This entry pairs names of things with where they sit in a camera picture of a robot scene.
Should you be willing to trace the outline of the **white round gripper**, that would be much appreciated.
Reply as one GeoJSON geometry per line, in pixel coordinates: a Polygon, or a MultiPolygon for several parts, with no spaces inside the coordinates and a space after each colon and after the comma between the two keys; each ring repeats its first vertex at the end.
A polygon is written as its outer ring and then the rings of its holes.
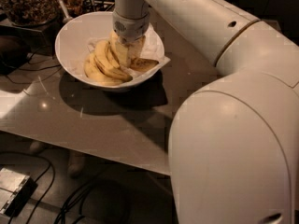
{"type": "Polygon", "coordinates": [[[144,34],[150,25],[150,14],[138,19],[128,19],[114,11],[112,18],[113,30],[121,41],[115,44],[116,55],[120,65],[129,67],[131,59],[139,58],[144,47],[146,40],[144,34]]]}

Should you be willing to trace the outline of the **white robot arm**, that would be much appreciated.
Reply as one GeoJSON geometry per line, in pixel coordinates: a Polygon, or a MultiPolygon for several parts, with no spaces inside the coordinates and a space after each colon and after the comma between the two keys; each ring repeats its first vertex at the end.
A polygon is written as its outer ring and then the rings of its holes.
{"type": "Polygon", "coordinates": [[[168,139],[179,224],[294,224],[299,50],[224,0],[115,0],[122,41],[158,13],[218,70],[176,113],[168,139]]]}

